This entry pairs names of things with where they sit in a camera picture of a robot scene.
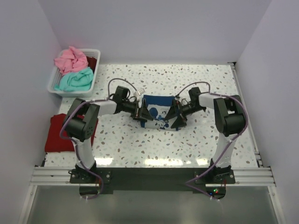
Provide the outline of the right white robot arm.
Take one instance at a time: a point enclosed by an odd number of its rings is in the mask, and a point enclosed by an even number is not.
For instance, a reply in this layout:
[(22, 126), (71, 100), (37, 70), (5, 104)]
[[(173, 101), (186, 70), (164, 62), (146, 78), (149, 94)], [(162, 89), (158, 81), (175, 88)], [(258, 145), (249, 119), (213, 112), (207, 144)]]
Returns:
[(179, 101), (179, 95), (176, 95), (164, 119), (175, 118), (176, 120), (171, 128), (181, 128), (186, 126), (188, 115), (205, 111), (207, 108), (214, 110), (215, 126), (219, 132), (215, 154), (210, 160), (209, 168), (187, 181), (187, 183), (202, 178), (213, 183), (219, 183), (231, 174), (231, 157), (235, 142), (249, 124), (246, 109), (238, 95), (227, 96), (209, 92), (203, 93), (198, 87), (191, 88), (188, 93), (190, 102), (183, 105)]

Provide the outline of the dark blue t shirt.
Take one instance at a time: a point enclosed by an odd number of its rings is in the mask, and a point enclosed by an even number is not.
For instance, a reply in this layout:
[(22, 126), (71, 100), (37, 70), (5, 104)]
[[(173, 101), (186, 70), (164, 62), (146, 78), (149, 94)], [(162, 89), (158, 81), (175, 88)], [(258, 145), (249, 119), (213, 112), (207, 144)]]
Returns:
[(172, 101), (175, 99), (174, 96), (152, 96), (143, 95), (145, 99), (147, 109), (151, 114), (153, 120), (147, 120), (146, 122), (141, 121), (141, 127), (151, 129), (163, 129), (168, 131), (178, 131), (178, 128), (171, 128), (176, 118), (166, 120), (167, 115)]

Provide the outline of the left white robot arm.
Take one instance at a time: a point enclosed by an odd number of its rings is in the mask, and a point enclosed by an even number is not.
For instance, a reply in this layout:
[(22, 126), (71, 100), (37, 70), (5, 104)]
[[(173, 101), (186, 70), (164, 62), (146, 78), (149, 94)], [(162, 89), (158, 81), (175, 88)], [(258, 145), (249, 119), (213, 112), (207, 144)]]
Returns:
[(153, 118), (143, 99), (134, 96), (134, 101), (129, 100), (129, 89), (118, 86), (115, 93), (108, 99), (85, 101), (76, 98), (67, 112), (60, 131), (62, 139), (69, 139), (74, 146), (77, 162), (75, 168), (69, 171), (70, 183), (103, 183), (96, 161), (93, 156), (91, 137), (96, 131), (99, 117), (113, 115), (120, 112), (130, 113), (133, 119), (139, 121), (152, 121)]

